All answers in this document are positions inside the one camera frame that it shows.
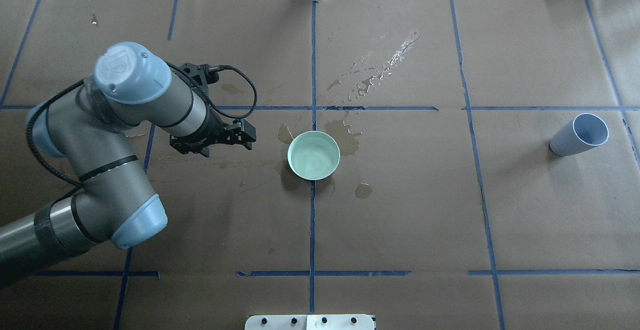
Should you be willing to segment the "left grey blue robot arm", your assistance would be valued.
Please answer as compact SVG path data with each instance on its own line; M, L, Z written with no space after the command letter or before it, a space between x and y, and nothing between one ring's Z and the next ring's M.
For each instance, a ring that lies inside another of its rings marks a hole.
M1 228L1 287L75 259L110 241L128 250L162 232L169 218L126 132L149 122L177 152L210 156L213 144L251 150L249 113L231 115L208 86L231 65L176 66L133 41L107 48L85 79L35 106L25 123L32 155L74 186Z

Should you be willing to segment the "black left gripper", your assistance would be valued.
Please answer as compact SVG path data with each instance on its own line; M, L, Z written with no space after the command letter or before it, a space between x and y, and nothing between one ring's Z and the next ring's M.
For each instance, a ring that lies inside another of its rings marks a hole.
M222 111L210 98L209 86L219 81L219 73L233 71L242 77L251 87L254 95L256 86L247 75L232 65L208 64L195 65L184 63L181 66L169 64L169 68L177 77L189 87L193 93L193 102L201 101L204 106L202 123L190 134L169 136L169 145L177 152L187 155L196 153L206 158L210 157L210 146L213 144L240 145L251 151L257 140L256 128L246 120L257 107L257 100L245 114L231 115Z

